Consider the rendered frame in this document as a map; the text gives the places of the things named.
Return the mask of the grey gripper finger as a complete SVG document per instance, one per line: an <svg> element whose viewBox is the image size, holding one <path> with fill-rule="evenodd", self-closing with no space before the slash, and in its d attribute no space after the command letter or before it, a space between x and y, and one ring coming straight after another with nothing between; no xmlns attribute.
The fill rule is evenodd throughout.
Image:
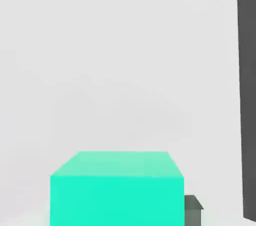
<svg viewBox="0 0 256 226"><path fill-rule="evenodd" d="M201 203L195 195L184 196L184 226L202 226Z"/></svg>

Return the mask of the small turquoise cube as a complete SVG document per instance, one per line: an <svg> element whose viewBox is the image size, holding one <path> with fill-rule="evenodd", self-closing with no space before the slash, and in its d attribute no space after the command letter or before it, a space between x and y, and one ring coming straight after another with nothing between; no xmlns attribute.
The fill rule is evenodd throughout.
<svg viewBox="0 0 256 226"><path fill-rule="evenodd" d="M78 152L50 177L49 226L185 226L184 177L167 152Z"/></svg>

